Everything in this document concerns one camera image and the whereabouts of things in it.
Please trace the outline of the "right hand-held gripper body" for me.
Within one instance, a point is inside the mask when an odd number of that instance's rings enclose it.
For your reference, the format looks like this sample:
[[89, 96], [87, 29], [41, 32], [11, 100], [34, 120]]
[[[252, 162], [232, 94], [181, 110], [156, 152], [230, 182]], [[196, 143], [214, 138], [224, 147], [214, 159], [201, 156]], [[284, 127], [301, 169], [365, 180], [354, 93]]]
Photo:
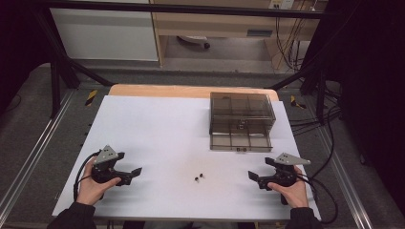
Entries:
[[274, 160], [276, 164], [272, 167], [275, 169], [275, 174], [267, 177], [259, 177], [257, 183], [260, 189], [270, 191], [270, 188], [267, 187], [270, 182], [289, 187], [295, 183], [297, 178], [297, 172], [295, 171], [294, 166], [310, 164], [308, 159], [303, 159], [287, 153], [281, 153], [274, 158]]

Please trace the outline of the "office chair base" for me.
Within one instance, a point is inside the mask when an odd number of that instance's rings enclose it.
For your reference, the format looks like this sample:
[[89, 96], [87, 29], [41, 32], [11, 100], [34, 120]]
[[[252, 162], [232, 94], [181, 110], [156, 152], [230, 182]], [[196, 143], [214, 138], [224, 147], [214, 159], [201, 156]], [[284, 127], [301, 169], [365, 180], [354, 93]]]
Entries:
[[207, 41], [207, 38], [205, 36], [179, 36], [179, 39], [192, 43], [192, 44], [199, 44], [202, 45], [205, 49], [210, 48], [210, 44]]

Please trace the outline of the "aluminium rail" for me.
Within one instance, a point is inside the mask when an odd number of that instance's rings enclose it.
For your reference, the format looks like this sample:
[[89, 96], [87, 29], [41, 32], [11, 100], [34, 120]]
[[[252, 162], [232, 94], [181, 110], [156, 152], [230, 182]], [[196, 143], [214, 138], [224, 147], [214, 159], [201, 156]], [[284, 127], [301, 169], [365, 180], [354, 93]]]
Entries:
[[30, 154], [26, 157], [24, 164], [19, 170], [17, 176], [13, 180], [10, 188], [6, 194], [0, 200], [0, 225], [4, 224], [9, 216], [15, 202], [18, 200], [22, 190], [28, 182], [32, 171], [36, 167], [36, 164], [42, 157], [42, 154], [46, 150], [50, 140], [53, 137], [55, 130], [57, 129], [64, 114], [68, 110], [73, 97], [76, 94], [76, 90], [68, 90], [60, 103], [60, 110], [56, 113], [55, 117], [51, 118], [44, 131], [41, 133], [35, 145], [30, 151]]
[[373, 229], [373, 224], [357, 194], [354, 185], [344, 168], [337, 152], [332, 148], [332, 137], [328, 134], [326, 127], [319, 128], [319, 135], [328, 153], [332, 153], [330, 166], [335, 173], [337, 182], [345, 197], [345, 201], [351, 210], [352, 217], [358, 229]]

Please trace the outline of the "black metal stand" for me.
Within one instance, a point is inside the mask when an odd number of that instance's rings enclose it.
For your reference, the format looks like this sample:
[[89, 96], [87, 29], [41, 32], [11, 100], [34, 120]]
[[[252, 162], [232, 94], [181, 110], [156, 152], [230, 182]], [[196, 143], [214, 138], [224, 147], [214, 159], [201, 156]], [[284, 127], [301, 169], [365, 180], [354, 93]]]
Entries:
[[320, 64], [311, 63], [306, 67], [302, 67], [298, 73], [287, 77], [286, 79], [269, 86], [273, 91], [278, 91], [290, 83], [303, 78], [304, 82], [300, 88], [302, 95], [317, 91], [316, 105], [315, 105], [315, 117], [321, 125], [324, 125], [326, 119], [324, 118], [324, 102], [326, 96], [326, 68]]
[[50, 57], [53, 97], [51, 118], [56, 117], [61, 110], [60, 80], [63, 80], [69, 89], [77, 89], [80, 85], [80, 81], [75, 73], [76, 71], [89, 76], [91, 79], [103, 86], [114, 85], [113, 82], [104, 79], [103, 77], [80, 65], [66, 53], [63, 42], [58, 34], [57, 27], [54, 25], [53, 17], [49, 10], [45, 9], [44, 7], [31, 7], [31, 13], [43, 34], [45, 51]]

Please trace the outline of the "smoky transparent drawer cabinet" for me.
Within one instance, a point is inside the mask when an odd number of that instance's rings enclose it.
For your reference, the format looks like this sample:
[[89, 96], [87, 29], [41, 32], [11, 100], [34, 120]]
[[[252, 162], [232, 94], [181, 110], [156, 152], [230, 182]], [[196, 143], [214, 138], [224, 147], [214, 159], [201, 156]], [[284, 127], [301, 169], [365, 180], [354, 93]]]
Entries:
[[210, 94], [211, 135], [267, 135], [275, 120], [267, 94]]

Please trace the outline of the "white power strip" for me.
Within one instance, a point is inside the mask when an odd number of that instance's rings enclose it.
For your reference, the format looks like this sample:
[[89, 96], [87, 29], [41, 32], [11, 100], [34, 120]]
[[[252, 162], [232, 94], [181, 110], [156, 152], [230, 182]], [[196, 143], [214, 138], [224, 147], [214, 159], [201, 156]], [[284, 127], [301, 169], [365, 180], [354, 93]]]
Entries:
[[294, 0], [270, 0], [269, 8], [276, 10], [291, 10]]

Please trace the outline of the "person's right hand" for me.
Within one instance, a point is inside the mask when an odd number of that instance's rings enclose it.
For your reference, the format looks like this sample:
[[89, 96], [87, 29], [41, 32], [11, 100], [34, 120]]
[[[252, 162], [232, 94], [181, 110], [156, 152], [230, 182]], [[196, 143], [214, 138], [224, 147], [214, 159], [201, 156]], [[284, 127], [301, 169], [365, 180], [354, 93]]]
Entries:
[[289, 187], [281, 186], [273, 182], [270, 182], [267, 187], [283, 195], [291, 208], [309, 207], [306, 184], [299, 177], [296, 178], [295, 183]]

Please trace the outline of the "yellow black tape strip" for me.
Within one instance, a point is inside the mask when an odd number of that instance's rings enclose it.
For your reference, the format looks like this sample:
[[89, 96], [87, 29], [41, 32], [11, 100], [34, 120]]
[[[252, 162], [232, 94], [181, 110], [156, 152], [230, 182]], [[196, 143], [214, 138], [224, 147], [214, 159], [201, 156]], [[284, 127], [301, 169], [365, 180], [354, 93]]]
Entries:
[[89, 93], [89, 95], [88, 95], [88, 97], [86, 99], [85, 106], [91, 106], [94, 98], [96, 97], [96, 94], [97, 94], [97, 90], [91, 90], [90, 91], [90, 93]]
[[298, 107], [298, 108], [300, 108], [300, 109], [306, 109], [306, 108], [307, 108], [307, 106], [306, 106], [305, 104], [300, 104], [300, 103], [298, 103], [298, 102], [296, 101], [294, 95], [291, 95], [291, 96], [290, 96], [290, 105], [291, 105], [292, 107]]

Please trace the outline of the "person's left hand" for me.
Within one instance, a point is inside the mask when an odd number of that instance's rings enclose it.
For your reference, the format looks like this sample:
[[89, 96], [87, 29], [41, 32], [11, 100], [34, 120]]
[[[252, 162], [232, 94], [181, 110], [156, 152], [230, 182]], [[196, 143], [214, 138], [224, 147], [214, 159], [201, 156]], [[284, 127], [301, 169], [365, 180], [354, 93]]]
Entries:
[[96, 204], [103, 194], [110, 188], [116, 186], [120, 181], [120, 177], [115, 177], [104, 183], [97, 183], [92, 179], [92, 169], [95, 161], [93, 156], [84, 167], [83, 177], [79, 182], [79, 189], [76, 202], [86, 205]]

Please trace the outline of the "wooden desk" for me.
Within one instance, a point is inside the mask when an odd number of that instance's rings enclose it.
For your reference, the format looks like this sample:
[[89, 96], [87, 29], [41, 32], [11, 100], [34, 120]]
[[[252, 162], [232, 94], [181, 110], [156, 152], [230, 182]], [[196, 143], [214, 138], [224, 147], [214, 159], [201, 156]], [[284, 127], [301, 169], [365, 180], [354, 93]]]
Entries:
[[[270, 0], [149, 0], [149, 2], [275, 10], [268, 7]], [[329, 0], [294, 0], [292, 10], [324, 11], [328, 3]], [[288, 51], [294, 43], [312, 39], [319, 23], [317, 19], [163, 12], [154, 12], [152, 18], [160, 63], [165, 61], [170, 36], [249, 37], [265, 41], [271, 65], [277, 70], [286, 66]]]

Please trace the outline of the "black metal frame bar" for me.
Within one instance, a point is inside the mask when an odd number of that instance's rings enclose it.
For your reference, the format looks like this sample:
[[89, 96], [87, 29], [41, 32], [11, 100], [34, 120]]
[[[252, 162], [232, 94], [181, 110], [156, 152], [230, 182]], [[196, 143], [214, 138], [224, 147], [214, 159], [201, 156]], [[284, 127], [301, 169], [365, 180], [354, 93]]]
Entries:
[[37, 3], [47, 8], [73, 9], [73, 10], [118, 10], [118, 11], [238, 15], [238, 16], [274, 17], [274, 18], [304, 18], [304, 19], [322, 19], [332, 16], [331, 12], [324, 12], [324, 11], [261, 10], [261, 9], [191, 6], [191, 5], [95, 2], [95, 1], [76, 1], [76, 0], [37, 0]]

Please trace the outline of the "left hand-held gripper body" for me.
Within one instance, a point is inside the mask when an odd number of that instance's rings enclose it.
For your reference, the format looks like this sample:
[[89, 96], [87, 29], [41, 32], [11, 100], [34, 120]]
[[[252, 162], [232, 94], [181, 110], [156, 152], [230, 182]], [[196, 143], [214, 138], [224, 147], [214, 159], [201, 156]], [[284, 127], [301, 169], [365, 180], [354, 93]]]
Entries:
[[115, 177], [120, 177], [121, 181], [117, 186], [130, 185], [132, 181], [131, 173], [117, 171], [117, 152], [109, 145], [101, 149], [96, 156], [92, 169], [92, 178], [97, 183], [107, 182]]

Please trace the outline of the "white cabinet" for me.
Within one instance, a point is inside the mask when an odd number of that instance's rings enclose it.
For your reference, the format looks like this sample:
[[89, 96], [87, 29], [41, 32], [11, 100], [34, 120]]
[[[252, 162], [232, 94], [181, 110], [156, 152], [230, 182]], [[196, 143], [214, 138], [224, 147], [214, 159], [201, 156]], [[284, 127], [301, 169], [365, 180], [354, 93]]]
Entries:
[[67, 54], [75, 59], [157, 61], [147, 12], [51, 9]]

